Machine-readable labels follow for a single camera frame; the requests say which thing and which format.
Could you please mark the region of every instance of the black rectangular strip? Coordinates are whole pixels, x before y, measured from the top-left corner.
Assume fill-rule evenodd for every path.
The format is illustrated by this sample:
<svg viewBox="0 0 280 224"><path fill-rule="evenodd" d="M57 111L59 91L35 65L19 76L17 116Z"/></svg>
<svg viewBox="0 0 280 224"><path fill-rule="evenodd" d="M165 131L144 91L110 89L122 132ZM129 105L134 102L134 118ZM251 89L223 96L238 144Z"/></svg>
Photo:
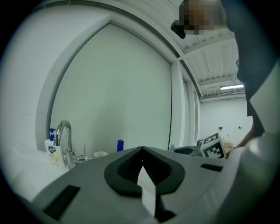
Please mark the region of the black rectangular strip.
<svg viewBox="0 0 280 224"><path fill-rule="evenodd" d="M68 185L44 210L44 213L55 220L59 220L80 189L80 187Z"/></svg>
<svg viewBox="0 0 280 224"><path fill-rule="evenodd" d="M207 163L202 164L200 167L208 169L208 170L218 171L218 172L220 172L223 168L222 166L216 166L216 165L211 165L211 164L207 164Z"/></svg>

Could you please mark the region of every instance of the ceiling light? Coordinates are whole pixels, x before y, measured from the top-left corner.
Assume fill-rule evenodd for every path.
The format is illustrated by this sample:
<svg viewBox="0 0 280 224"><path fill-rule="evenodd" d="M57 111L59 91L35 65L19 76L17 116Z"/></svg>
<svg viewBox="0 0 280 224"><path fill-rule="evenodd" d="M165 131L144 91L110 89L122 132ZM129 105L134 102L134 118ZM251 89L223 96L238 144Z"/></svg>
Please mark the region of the ceiling light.
<svg viewBox="0 0 280 224"><path fill-rule="evenodd" d="M225 89L236 89L236 88L244 88L243 85L233 85L233 86L222 86L220 90L225 90Z"/></svg>

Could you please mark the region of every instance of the chrome faucet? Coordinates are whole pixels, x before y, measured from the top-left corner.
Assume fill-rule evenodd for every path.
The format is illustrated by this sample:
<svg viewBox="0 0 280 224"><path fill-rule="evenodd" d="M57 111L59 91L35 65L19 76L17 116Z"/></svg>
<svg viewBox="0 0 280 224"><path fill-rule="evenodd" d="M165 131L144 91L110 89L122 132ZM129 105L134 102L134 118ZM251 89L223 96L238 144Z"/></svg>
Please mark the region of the chrome faucet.
<svg viewBox="0 0 280 224"><path fill-rule="evenodd" d="M56 133L54 135L53 144L54 146L60 146L61 145L61 135L63 129L66 127L66 140L67 140L67 151L66 151L66 157L68 161L69 169L72 169L76 166L76 163L81 163L86 161L86 145L84 145L84 155L81 156L75 156L74 151L72 150L72 142L71 142L71 134L72 129L69 121L63 120L59 123Z"/></svg>

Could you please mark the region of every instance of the blue cap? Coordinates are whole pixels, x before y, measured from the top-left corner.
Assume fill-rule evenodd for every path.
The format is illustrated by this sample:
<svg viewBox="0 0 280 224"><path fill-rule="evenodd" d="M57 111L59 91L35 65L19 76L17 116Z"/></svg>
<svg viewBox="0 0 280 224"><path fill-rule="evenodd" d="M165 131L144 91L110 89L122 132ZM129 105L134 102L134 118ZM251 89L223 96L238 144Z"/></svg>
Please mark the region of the blue cap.
<svg viewBox="0 0 280 224"><path fill-rule="evenodd" d="M123 140L118 140L117 152L123 151Z"/></svg>
<svg viewBox="0 0 280 224"><path fill-rule="evenodd" d="M54 139L54 134L55 134L55 129L54 128L50 128L49 129L49 139L51 141L53 141L53 139Z"/></svg>

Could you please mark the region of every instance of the cube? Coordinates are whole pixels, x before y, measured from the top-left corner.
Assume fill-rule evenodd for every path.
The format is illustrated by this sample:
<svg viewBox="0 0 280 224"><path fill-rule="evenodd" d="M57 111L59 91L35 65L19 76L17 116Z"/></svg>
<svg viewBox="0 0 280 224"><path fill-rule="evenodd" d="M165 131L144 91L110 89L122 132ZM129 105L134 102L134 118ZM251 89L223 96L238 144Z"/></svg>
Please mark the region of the cube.
<svg viewBox="0 0 280 224"><path fill-rule="evenodd" d="M226 151L219 133L211 135L202 141L200 152L203 157L226 158Z"/></svg>

